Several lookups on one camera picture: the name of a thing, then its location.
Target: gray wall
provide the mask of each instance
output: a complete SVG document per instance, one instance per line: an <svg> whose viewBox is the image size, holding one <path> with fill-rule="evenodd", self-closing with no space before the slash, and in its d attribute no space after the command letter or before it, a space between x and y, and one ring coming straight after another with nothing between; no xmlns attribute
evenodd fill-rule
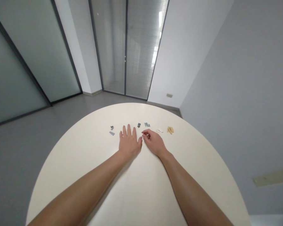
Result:
<svg viewBox="0 0 283 226"><path fill-rule="evenodd" d="M283 0L236 0L180 107L219 152L250 214L283 213Z"/></svg>

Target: glass door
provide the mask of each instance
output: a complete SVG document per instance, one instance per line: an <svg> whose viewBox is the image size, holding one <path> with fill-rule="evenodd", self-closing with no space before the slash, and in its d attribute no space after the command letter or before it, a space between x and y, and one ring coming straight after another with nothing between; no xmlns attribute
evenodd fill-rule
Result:
<svg viewBox="0 0 283 226"><path fill-rule="evenodd" d="M125 94L126 0L91 0L89 5L102 88Z"/></svg>
<svg viewBox="0 0 283 226"><path fill-rule="evenodd" d="M104 91L147 100L168 0L89 0Z"/></svg>

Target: gray floor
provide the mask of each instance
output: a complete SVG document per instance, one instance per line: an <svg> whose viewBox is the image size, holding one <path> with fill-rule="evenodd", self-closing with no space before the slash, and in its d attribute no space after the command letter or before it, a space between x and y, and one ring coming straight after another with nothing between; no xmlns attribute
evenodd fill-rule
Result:
<svg viewBox="0 0 283 226"><path fill-rule="evenodd" d="M95 110L128 102L146 103L107 92L82 94L0 126L0 225L25 225L41 167L72 125Z"/></svg>

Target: wall socket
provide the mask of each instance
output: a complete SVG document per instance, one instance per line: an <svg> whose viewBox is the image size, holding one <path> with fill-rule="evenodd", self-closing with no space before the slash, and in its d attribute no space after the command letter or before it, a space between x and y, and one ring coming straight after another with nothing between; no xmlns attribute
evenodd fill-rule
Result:
<svg viewBox="0 0 283 226"><path fill-rule="evenodd" d="M283 183L283 170L253 178L257 187Z"/></svg>

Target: white wall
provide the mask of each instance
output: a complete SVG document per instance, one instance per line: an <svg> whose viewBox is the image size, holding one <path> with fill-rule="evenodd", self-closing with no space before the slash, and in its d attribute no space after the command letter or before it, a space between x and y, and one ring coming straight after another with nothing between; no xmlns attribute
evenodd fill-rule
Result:
<svg viewBox="0 0 283 226"><path fill-rule="evenodd" d="M102 89L88 0L55 0L84 92Z"/></svg>
<svg viewBox="0 0 283 226"><path fill-rule="evenodd" d="M283 214L283 0L236 0L180 107L229 167L250 214Z"/></svg>
<svg viewBox="0 0 283 226"><path fill-rule="evenodd" d="M233 2L169 0L148 101L180 107Z"/></svg>

